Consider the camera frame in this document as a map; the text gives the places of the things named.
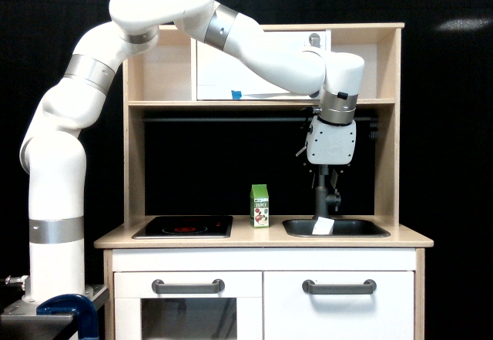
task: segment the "gray handle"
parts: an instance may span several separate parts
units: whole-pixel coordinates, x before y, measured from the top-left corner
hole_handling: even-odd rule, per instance
[[[218,279],[212,284],[165,284],[162,280],[155,280],[152,286],[157,294],[217,294],[224,290],[225,285]]]
[[[371,295],[377,290],[377,283],[366,280],[363,284],[315,284],[306,280],[301,287],[312,295]]]

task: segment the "oven window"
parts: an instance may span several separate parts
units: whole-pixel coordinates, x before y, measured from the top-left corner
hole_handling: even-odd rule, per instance
[[[142,300],[143,340],[237,338],[235,298]]]

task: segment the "sink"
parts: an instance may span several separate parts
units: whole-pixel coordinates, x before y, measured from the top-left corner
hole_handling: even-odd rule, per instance
[[[391,234],[375,223],[361,219],[336,219],[332,234],[312,234],[315,219],[291,219],[283,222],[287,234],[297,237],[387,237]]]

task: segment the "juice carton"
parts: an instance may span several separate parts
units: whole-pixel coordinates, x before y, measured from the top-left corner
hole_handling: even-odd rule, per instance
[[[267,185],[253,184],[250,192],[250,225],[255,228],[269,227],[269,194]]]

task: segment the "faucet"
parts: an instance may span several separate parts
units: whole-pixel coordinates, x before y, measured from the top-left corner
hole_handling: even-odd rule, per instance
[[[321,164],[318,166],[318,186],[315,187],[315,215],[318,217],[329,218],[329,206],[335,207],[337,211],[340,206],[340,193],[335,188],[334,193],[329,194],[329,190],[325,186],[325,176],[329,174],[329,166]]]

